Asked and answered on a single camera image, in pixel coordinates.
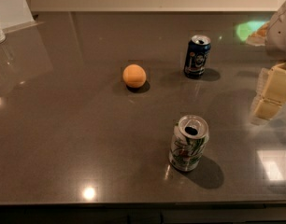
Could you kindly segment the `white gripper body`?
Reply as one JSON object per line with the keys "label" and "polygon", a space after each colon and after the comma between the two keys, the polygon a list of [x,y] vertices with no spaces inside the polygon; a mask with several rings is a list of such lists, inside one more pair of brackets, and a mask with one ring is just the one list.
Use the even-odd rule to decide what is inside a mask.
{"label": "white gripper body", "polygon": [[286,0],[268,23],[265,49],[274,59],[286,61]]}

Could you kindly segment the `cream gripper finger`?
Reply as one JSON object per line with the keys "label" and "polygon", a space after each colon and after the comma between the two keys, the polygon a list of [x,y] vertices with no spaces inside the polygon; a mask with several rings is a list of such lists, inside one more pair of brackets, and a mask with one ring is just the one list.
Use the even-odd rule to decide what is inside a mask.
{"label": "cream gripper finger", "polygon": [[251,121],[270,121],[286,103],[286,62],[270,69],[263,68],[258,76],[256,96],[250,107]]}

